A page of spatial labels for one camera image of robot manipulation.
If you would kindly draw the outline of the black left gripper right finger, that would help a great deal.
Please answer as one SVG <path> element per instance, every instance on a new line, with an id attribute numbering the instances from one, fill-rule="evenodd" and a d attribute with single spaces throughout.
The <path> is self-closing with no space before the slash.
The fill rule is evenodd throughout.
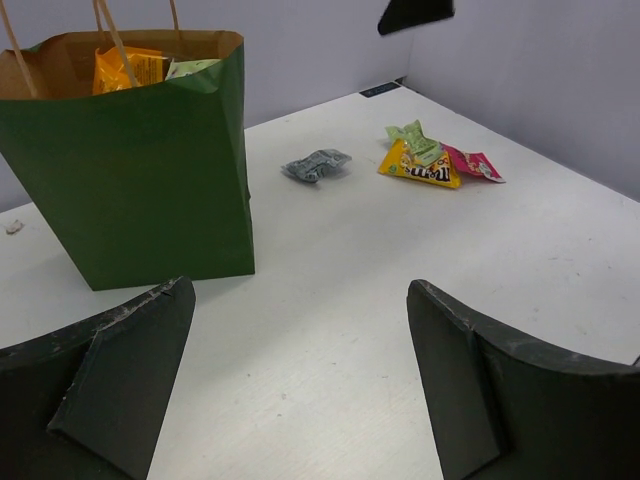
<path id="1" fill-rule="evenodd" d="M 639 369 L 540 340 L 424 280 L 407 311 L 447 479 L 635 479 Z"/>

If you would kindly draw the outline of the grey snack packet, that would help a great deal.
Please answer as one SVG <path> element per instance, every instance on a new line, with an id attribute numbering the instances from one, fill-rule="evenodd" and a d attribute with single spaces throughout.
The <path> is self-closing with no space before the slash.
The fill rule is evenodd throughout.
<path id="1" fill-rule="evenodd" d="M 327 175 L 339 172 L 352 157 L 336 149 L 320 149 L 281 167 L 284 175 L 297 181 L 316 184 Z"/>

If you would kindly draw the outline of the light green snack packet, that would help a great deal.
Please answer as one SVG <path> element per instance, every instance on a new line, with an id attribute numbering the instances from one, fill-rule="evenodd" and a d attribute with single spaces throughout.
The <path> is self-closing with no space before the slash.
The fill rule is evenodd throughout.
<path id="1" fill-rule="evenodd" d="M 165 80 L 168 81 L 176 78 L 190 76 L 213 65 L 216 65 L 219 62 L 219 59 L 202 59 L 188 61 L 172 60 L 165 76 Z"/>

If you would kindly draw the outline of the yellow M&M's bag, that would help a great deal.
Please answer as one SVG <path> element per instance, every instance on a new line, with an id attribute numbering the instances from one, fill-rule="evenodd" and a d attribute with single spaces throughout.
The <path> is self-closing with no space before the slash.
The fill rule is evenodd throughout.
<path id="1" fill-rule="evenodd" d="M 443 152 L 434 161 L 424 165 L 411 152 L 409 144 L 400 139 L 392 144 L 377 172 L 450 189 L 457 189 L 462 184 L 448 153 Z"/>

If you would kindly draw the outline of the orange candy bag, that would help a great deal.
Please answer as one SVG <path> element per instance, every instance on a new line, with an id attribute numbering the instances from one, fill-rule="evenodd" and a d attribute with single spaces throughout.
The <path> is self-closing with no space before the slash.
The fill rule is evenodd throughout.
<path id="1" fill-rule="evenodd" d="M 160 51 L 125 47 L 127 62 L 116 47 L 95 51 L 95 69 L 92 93 L 100 95 L 132 88 L 130 73 L 138 86 L 160 83 L 165 78 L 166 59 Z"/>

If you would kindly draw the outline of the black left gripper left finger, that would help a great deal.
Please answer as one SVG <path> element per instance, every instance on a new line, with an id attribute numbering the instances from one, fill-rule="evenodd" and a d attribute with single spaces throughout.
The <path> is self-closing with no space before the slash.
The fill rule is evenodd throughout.
<path id="1" fill-rule="evenodd" d="M 2 478 L 146 478 L 195 304 L 180 277 L 2 349 Z"/>

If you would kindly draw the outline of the pink candy packet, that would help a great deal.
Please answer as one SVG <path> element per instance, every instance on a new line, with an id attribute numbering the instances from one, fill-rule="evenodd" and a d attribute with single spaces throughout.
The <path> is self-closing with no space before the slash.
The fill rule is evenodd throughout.
<path id="1" fill-rule="evenodd" d="M 504 178 L 483 153 L 463 152 L 444 143 L 442 143 L 441 146 L 443 150 L 449 154 L 458 171 L 474 177 L 484 178 L 494 183 L 505 182 Z"/>

